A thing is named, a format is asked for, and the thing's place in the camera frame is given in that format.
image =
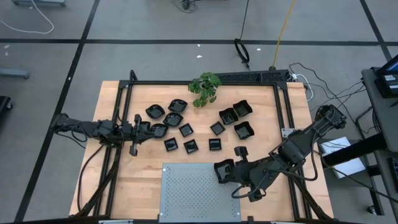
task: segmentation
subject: white cable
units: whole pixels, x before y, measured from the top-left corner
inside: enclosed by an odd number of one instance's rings
[[[10,25],[6,24],[6,23],[5,23],[4,21],[2,21],[2,20],[0,20],[0,22],[3,23],[4,25],[6,25],[6,27],[8,27],[8,28],[10,28],[10,29],[13,29],[13,30],[16,30],[16,31],[19,31],[19,32],[26,32],[26,33],[31,33],[31,34],[49,34],[49,33],[51,33],[51,32],[54,30],[54,24],[52,24],[52,22],[50,21],[50,19],[48,19],[48,18],[39,10],[39,8],[36,6],[34,0],[31,0],[31,1],[32,1],[32,4],[33,4],[33,5],[35,6],[35,8],[37,9],[37,11],[44,17],[44,19],[46,19],[46,20],[51,24],[52,28],[50,29],[50,31],[48,31],[48,32],[39,32],[39,31],[20,30],[20,29],[16,29],[16,28],[11,27]]]
[[[296,80],[297,77],[303,77],[303,78],[305,79],[305,81],[307,82],[307,86],[309,87],[309,89],[310,89],[310,91],[311,91],[311,97],[310,97],[309,99],[307,99],[307,102],[310,101],[310,100],[312,100],[312,98],[313,98],[313,91],[312,91],[311,85],[310,85],[310,83],[308,82],[307,78],[305,78],[305,76],[303,76],[303,75],[301,75],[301,74],[292,74],[292,77],[293,77],[294,80]]]

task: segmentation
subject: plant leaf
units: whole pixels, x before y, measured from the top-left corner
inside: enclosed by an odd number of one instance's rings
[[[211,72],[205,72],[205,73],[203,73],[203,74],[200,75],[200,78],[208,79],[209,76],[211,76],[211,75],[212,75]]]
[[[207,99],[208,95],[209,95],[209,90],[208,89],[204,88],[204,89],[201,90],[201,93],[200,93],[200,98],[201,99],[203,99],[203,100]]]
[[[202,100],[200,106],[201,106],[201,107],[204,107],[204,106],[206,106],[206,104],[207,104],[207,100]]]
[[[201,105],[201,102],[200,102],[199,99],[195,99],[195,100],[193,101],[193,106],[194,106],[194,107],[200,107],[200,105]]]
[[[188,85],[188,91],[190,91],[190,92],[193,93],[193,92],[194,92],[193,89],[194,89],[193,84],[192,84],[192,83],[189,84],[189,85]]]
[[[213,103],[216,99],[217,99],[217,96],[213,96],[213,97],[210,98],[209,102]]]
[[[216,90],[214,88],[207,89],[207,94],[209,96],[214,96],[216,94]]]
[[[216,76],[215,74],[210,76],[212,84],[217,88],[219,85],[221,85],[221,80]]]

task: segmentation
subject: yellow cable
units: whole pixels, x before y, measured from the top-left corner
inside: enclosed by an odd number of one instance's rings
[[[287,21],[289,20],[290,14],[292,13],[292,9],[293,9],[293,6],[294,6],[294,2],[295,2],[295,0],[292,0],[292,4],[290,5],[289,12],[287,13],[287,16],[286,16],[286,18],[285,18],[284,25],[282,26],[282,30],[280,30],[280,34],[279,34],[279,38],[278,38],[278,43],[276,43],[276,51],[275,51],[274,63],[272,64],[272,66],[274,66],[274,67],[275,67],[276,60],[277,60],[277,58],[278,58],[279,43],[280,43],[280,40],[281,40],[281,38],[282,38],[282,34],[283,34],[284,31],[285,31],[285,26],[286,26],[286,24],[287,24]]]

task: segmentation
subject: white paper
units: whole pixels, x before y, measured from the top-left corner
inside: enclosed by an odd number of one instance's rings
[[[323,149],[323,154],[322,156],[328,155],[332,152],[339,151],[342,148],[345,148],[346,146],[350,146],[351,144],[349,143],[348,139],[346,137],[335,139],[332,141],[324,142],[321,144],[321,147]],[[333,166],[336,170],[343,172],[347,175],[355,174],[357,172],[360,172],[362,170],[365,170],[365,166],[363,166],[362,161],[359,158],[352,159],[350,161],[344,162],[342,164],[338,164]],[[342,178],[344,177],[343,174],[340,174],[339,172],[336,172],[335,170],[333,171],[337,178]]]

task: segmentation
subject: metal bracket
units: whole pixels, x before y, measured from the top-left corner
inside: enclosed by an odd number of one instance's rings
[[[276,82],[276,85],[277,85],[279,88],[281,88],[281,89],[287,91],[287,84],[286,84],[286,82]]]
[[[282,138],[287,138],[290,134],[295,132],[297,129],[295,128],[281,128],[280,131],[282,133]]]

